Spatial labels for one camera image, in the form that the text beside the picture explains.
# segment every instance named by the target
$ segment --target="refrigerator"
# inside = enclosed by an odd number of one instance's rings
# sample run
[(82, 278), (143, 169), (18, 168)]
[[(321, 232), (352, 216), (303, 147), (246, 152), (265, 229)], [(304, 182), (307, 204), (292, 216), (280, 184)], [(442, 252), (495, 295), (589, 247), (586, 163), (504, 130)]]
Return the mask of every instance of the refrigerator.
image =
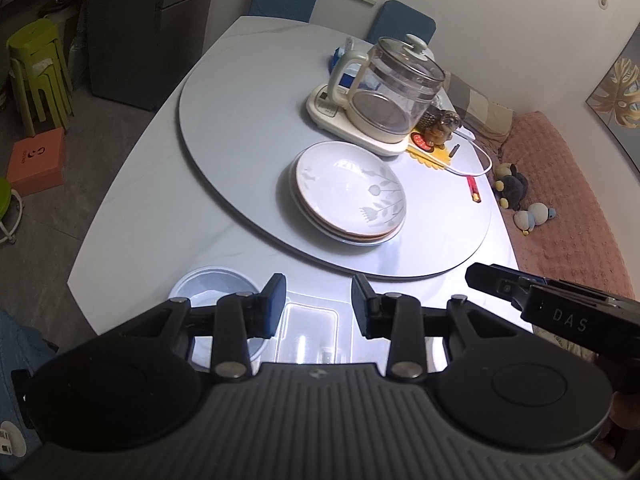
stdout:
[(159, 108), (200, 59), (211, 0), (86, 0), (96, 96)]

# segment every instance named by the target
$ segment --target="stool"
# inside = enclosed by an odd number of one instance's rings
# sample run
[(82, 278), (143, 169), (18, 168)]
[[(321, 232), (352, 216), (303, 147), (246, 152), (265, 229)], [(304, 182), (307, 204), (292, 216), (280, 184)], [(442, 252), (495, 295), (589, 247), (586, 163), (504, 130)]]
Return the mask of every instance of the stool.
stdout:
[(73, 113), (69, 96), (72, 85), (57, 27), (45, 18), (36, 20), (13, 34), (6, 46), (14, 76), (14, 96), (20, 103), (22, 121), (28, 134), (33, 136), (35, 133), (27, 89), (41, 122), (46, 120), (46, 114), (40, 90), (45, 94), (55, 126), (67, 128), (68, 114)]
[[(6, 214), (9, 209), (9, 205), (11, 204), (11, 197), (15, 197), (18, 201), (18, 219), (15, 221), (15, 224), (12, 228), (8, 229), (5, 227), (2, 222), (2, 218)], [(0, 231), (4, 234), (4, 238), (0, 238), (0, 244), (4, 242), (9, 242), (10, 244), (15, 244), (15, 230), (18, 228), (18, 224), (22, 219), (22, 199), (20, 195), (15, 189), (11, 189), (9, 182), (5, 178), (0, 177)]]

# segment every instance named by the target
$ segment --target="electric kettle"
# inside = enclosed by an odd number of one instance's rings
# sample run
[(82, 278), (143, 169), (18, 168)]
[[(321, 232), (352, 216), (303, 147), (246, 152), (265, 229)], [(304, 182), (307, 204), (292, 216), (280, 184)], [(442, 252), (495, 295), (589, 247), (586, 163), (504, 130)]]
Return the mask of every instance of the electric kettle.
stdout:
[[(413, 34), (406, 40), (380, 38), (366, 54), (345, 52), (326, 90), (329, 101), (344, 108), (357, 129), (389, 144), (401, 142), (411, 132), (445, 78), (444, 71), (424, 55), (423, 40)], [(352, 63), (361, 67), (345, 94), (338, 84)]]

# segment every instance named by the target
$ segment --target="orange box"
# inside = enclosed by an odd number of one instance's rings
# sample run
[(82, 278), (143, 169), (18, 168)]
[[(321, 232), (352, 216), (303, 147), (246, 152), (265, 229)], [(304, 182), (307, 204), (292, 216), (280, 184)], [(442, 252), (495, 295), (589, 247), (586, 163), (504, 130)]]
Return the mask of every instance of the orange box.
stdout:
[(64, 128), (27, 137), (14, 144), (6, 179), (21, 196), (65, 183)]

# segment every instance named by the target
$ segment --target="floor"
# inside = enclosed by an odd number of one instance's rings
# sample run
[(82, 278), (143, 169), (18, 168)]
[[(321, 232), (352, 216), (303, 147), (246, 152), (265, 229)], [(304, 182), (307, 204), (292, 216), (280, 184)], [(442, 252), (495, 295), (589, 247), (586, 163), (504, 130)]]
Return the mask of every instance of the floor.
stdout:
[[(64, 186), (29, 195), (15, 245), (0, 245), (0, 308), (68, 349), (95, 335), (66, 286), (76, 254), (111, 182), (152, 112), (74, 92)], [(0, 112), (0, 174), (24, 137), (13, 103)]]

